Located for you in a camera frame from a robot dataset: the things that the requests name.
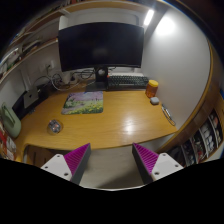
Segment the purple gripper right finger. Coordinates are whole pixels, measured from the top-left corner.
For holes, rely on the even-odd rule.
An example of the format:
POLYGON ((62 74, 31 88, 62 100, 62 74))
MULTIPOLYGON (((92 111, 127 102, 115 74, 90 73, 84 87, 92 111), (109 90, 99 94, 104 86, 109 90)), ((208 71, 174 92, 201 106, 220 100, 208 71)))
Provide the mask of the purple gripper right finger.
POLYGON ((167 153, 157 154, 137 143, 132 144, 132 154, 145 185, 183 168, 167 153))

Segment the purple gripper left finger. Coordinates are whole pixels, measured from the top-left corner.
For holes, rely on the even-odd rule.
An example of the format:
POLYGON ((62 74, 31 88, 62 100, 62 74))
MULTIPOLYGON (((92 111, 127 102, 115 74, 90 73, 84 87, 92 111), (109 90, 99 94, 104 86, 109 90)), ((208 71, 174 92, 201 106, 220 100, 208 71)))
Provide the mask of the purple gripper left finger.
POLYGON ((91 145, 85 144, 66 155, 56 154, 42 169, 79 185, 91 155, 91 145))

